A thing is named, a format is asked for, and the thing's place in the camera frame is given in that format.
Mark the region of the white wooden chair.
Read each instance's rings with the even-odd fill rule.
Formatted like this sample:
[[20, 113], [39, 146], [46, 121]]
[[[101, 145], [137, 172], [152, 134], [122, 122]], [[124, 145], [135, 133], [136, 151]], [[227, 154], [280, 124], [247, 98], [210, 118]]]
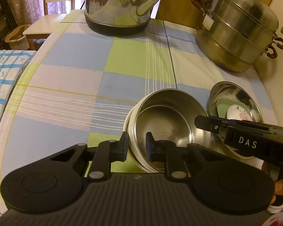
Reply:
[[26, 36], [29, 49], [35, 50], [34, 40], [47, 39], [56, 29], [60, 22], [65, 18], [66, 13], [49, 14], [48, 3], [70, 1], [70, 10], [75, 9], [75, 0], [43, 0], [44, 16], [30, 25], [23, 34]]

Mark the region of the steel steamer pot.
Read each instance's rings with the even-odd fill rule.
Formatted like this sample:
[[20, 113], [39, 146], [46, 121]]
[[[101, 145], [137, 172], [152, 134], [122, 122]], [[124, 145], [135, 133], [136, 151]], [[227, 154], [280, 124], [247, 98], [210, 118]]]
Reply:
[[244, 72], [261, 55], [276, 59], [283, 38], [276, 31], [279, 21], [260, 0], [191, 0], [204, 13], [196, 32], [200, 50], [217, 66]]

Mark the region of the white floral ceramic bowl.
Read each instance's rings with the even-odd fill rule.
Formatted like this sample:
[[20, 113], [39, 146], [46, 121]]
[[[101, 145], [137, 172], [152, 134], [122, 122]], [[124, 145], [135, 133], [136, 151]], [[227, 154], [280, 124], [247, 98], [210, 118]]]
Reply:
[[[124, 122], [124, 125], [123, 125], [123, 131], [126, 131], [127, 133], [129, 132], [128, 131], [128, 125], [129, 125], [129, 121], [130, 121], [130, 117], [132, 115], [132, 112], [134, 110], [134, 107], [129, 111], [126, 119], [125, 119], [125, 122]], [[131, 153], [131, 150], [130, 150], [130, 141], [129, 141], [129, 144], [128, 144], [128, 155], [131, 157], [131, 159], [133, 160], [133, 162], [135, 163], [135, 165], [143, 170], [143, 167], [141, 166], [141, 164], [136, 160], [135, 156]]]

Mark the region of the cream plastic bowl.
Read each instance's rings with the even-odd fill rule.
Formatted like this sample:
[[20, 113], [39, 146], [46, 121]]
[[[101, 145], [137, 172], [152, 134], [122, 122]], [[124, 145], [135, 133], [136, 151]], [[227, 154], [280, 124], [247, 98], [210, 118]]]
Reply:
[[[146, 95], [145, 97], [143, 97], [135, 106], [134, 106], [134, 110], [132, 112], [132, 115], [134, 116], [133, 118], [135, 118], [135, 113], [139, 110], [139, 107], [142, 105], [142, 103], [146, 100], [146, 98], [149, 95]], [[151, 164], [149, 164], [149, 162], [143, 157], [143, 155], [139, 155], [139, 147], [137, 144], [137, 141], [135, 140], [135, 136], [133, 133], [133, 127], [131, 127], [130, 125], [130, 121], [129, 121], [129, 125], [128, 125], [128, 134], [129, 134], [129, 141], [130, 141], [130, 150], [131, 153], [135, 156], [136, 160], [141, 164], [141, 166], [143, 167], [143, 171], [147, 172], [147, 173], [161, 173], [160, 170], [157, 170], [156, 168], [154, 168]]]

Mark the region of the large steel round plate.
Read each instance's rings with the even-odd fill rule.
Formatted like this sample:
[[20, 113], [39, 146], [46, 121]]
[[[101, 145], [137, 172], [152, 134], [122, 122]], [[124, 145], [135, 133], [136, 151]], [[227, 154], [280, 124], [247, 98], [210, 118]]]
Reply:
[[[208, 114], [225, 119], [264, 122], [262, 113], [252, 97], [240, 86], [226, 81], [212, 87], [208, 99]], [[258, 167], [262, 164], [260, 159], [223, 144], [216, 134], [212, 134], [210, 149], [248, 165]]]

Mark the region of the pink curtain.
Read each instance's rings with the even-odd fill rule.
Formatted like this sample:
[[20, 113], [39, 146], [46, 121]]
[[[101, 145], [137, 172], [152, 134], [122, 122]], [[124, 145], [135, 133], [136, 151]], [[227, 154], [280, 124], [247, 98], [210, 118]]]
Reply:
[[[45, 15], [44, 0], [7, 0], [17, 25], [33, 24]], [[73, 9], [80, 9], [84, 0], [75, 0]], [[58, 1], [47, 4], [48, 14], [70, 13], [71, 1]]]

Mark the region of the steel kettle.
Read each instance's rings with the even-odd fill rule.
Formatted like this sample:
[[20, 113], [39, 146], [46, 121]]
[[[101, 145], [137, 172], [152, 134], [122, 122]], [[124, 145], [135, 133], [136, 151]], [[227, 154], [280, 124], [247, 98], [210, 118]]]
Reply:
[[143, 31], [159, 0], [85, 0], [85, 21], [96, 33], [128, 36]]

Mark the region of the small floral white dish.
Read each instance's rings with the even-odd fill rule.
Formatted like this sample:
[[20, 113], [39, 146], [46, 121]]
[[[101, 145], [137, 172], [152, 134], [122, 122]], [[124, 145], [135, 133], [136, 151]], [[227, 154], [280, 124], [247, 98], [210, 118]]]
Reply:
[[228, 108], [226, 118], [251, 121], [251, 116], [249, 115], [249, 113], [240, 105], [231, 105]]

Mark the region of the blue white checkered cloth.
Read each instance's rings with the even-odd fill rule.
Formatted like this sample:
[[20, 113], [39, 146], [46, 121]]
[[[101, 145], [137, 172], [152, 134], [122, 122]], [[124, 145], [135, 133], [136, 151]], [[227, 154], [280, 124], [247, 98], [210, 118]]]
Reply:
[[0, 120], [8, 97], [35, 50], [0, 50]]

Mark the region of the steel bowl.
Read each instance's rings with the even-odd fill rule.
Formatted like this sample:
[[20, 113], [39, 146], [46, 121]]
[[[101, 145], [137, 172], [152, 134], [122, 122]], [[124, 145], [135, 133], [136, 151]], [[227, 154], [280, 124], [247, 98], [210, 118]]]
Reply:
[[207, 116], [203, 106], [190, 94], [177, 89], [162, 89], [151, 94], [139, 107], [130, 125], [133, 127], [139, 155], [154, 168], [164, 171], [161, 162], [150, 162], [146, 150], [146, 133], [152, 133], [155, 140], [172, 141], [179, 147], [196, 143], [209, 147], [211, 133], [198, 129], [194, 120], [198, 115]]

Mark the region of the checkered tablecloth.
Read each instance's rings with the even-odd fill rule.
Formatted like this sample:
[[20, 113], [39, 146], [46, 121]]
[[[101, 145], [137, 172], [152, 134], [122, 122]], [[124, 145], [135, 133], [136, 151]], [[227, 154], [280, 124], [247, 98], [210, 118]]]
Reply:
[[[198, 48], [195, 30], [152, 20], [131, 37], [95, 33], [83, 11], [70, 12], [25, 68], [0, 120], [0, 183], [6, 174], [77, 143], [118, 139], [144, 96], [177, 88], [208, 106], [221, 81], [242, 87], [266, 123], [277, 122], [253, 68], [228, 73]], [[0, 216], [6, 207], [0, 196]]]

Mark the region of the green square plastic plate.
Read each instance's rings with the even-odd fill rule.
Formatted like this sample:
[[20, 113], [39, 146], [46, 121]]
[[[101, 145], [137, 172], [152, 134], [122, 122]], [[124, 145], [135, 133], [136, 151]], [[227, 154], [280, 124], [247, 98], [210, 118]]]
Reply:
[[249, 113], [249, 115], [251, 115], [249, 108], [244, 103], [239, 102], [239, 101], [233, 101], [229, 98], [220, 98], [219, 100], [217, 100], [218, 116], [221, 118], [226, 118], [228, 108], [231, 105], [240, 105]]

